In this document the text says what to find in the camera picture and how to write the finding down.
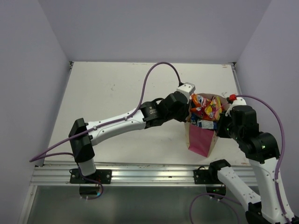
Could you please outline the red Doritos bag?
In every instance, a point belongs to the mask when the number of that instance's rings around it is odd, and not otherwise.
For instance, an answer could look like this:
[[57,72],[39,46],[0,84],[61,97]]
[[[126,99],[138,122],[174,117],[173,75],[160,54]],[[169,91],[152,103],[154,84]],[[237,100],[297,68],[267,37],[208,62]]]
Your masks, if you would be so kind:
[[214,119],[213,110],[209,109],[211,100],[199,94],[191,95],[191,113],[200,119],[212,121]]

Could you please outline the blue Kettle chips bag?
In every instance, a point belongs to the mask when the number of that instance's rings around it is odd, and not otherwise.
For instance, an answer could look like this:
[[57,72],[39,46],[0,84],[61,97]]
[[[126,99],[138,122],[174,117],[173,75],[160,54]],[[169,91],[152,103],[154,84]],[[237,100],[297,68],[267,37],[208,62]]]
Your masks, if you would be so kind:
[[217,129],[217,123],[215,121],[203,120],[193,113],[191,114],[190,123],[192,125],[195,125],[203,129],[209,129],[209,130]]

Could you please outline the pink paper bag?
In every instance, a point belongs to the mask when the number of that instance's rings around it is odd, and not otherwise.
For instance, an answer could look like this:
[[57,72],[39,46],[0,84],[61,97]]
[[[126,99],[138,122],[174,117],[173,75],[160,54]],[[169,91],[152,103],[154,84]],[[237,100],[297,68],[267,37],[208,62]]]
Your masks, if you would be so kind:
[[[206,97],[208,99],[212,99],[213,96],[218,96],[218,95],[213,95],[213,94],[205,94],[205,93],[200,93],[199,95],[202,95],[203,97]],[[228,109],[228,102],[224,97],[221,97],[221,103],[223,105],[223,111],[224,112],[226,109]],[[190,106],[189,106],[189,116],[186,119],[185,123],[185,140],[186,140],[186,145],[188,150],[199,154],[204,157],[208,157],[213,150],[215,143],[218,139],[216,136],[216,130],[209,130],[209,129],[203,129],[200,127],[197,127],[195,125],[192,125],[190,123],[190,118],[191,118],[191,97],[190,97]]]

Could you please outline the Fox's candy bag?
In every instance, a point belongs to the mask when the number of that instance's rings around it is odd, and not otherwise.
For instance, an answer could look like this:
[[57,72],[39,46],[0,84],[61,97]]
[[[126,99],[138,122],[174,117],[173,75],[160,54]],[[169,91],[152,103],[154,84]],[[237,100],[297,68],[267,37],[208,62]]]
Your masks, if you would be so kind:
[[223,105],[219,96],[213,96],[204,109],[204,120],[218,121],[223,111]]

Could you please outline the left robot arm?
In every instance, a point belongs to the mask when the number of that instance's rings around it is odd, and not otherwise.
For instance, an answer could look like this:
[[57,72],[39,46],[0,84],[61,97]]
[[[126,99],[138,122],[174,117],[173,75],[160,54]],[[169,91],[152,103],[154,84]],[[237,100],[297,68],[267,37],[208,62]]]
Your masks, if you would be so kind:
[[190,96],[191,93],[175,91],[166,98],[144,102],[133,111],[111,119],[89,123],[83,118],[75,120],[68,137],[78,166],[76,176],[85,183],[100,184],[102,178],[94,164],[93,146],[127,132],[161,126],[173,119],[186,122]]

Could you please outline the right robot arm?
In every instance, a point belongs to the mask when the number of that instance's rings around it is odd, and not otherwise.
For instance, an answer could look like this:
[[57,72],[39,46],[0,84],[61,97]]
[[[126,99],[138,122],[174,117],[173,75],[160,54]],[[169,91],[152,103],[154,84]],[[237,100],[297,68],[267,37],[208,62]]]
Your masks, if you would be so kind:
[[273,135],[259,130],[256,111],[237,105],[220,114],[216,135],[234,139],[253,168],[259,192],[256,193],[225,160],[211,162],[208,169],[195,169],[195,184],[224,184],[245,210],[249,224],[297,224],[286,199],[277,169],[281,153]]

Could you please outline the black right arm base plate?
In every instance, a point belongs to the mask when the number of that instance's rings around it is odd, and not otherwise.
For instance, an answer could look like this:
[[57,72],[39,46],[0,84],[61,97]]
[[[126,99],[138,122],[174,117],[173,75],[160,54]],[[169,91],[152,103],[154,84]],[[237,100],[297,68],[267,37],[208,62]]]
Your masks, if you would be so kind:
[[195,184],[210,184],[211,176],[208,168],[200,166],[193,170],[193,179]]

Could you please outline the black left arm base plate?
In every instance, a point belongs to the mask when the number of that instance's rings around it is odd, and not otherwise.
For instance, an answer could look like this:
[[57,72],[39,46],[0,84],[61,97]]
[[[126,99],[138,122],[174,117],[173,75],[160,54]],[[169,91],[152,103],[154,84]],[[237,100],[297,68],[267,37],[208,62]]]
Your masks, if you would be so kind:
[[100,182],[101,184],[110,184],[112,179],[112,170],[97,169],[94,174],[87,177],[82,177],[77,168],[70,169],[70,183],[71,184],[92,184]]

